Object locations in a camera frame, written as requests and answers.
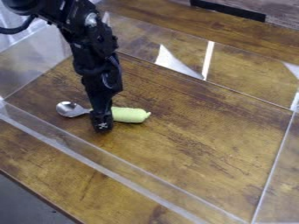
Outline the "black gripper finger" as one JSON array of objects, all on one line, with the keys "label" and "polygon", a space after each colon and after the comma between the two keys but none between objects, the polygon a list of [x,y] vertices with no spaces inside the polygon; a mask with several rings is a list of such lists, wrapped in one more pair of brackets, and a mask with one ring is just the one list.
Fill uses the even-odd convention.
[{"label": "black gripper finger", "polygon": [[90,119],[94,130],[100,132],[108,132],[114,128],[114,117],[112,113],[107,112],[104,114],[98,113],[95,110],[90,112]]}]

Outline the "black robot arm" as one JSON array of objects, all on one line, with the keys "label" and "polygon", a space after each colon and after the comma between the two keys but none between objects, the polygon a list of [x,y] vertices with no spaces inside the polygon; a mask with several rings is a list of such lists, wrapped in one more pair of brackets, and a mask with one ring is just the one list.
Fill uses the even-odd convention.
[{"label": "black robot arm", "polygon": [[91,124],[98,132],[114,128],[112,98],[123,91],[122,67],[118,58],[118,37],[102,21],[90,0],[0,0],[15,14],[26,16],[15,28],[0,27],[0,33],[23,32],[39,18],[55,25],[70,44],[74,69],[82,76],[92,110]]}]

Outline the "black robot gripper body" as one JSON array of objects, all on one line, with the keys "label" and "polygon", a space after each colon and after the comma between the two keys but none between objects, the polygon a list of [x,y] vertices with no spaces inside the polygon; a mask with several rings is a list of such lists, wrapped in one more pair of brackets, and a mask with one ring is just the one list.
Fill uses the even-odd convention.
[{"label": "black robot gripper body", "polygon": [[111,114],[112,98],[123,90],[122,67],[114,53],[92,68],[74,60],[74,68],[82,76],[91,106],[96,113]]}]

